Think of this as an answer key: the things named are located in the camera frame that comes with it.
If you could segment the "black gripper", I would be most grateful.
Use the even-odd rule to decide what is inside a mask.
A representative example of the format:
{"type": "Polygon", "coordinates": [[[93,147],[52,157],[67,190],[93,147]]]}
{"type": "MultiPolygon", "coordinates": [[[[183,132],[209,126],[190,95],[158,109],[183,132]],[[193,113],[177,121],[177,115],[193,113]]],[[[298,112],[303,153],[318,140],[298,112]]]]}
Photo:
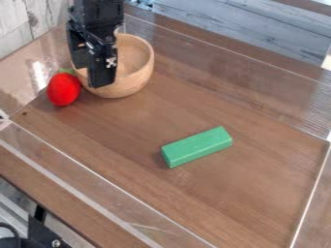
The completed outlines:
{"type": "Polygon", "coordinates": [[[68,9],[67,43],[76,69],[88,67],[93,88],[115,82],[118,48],[115,30],[125,21],[125,0],[74,0],[68,9]],[[93,44],[98,41],[109,44],[93,44]]]}

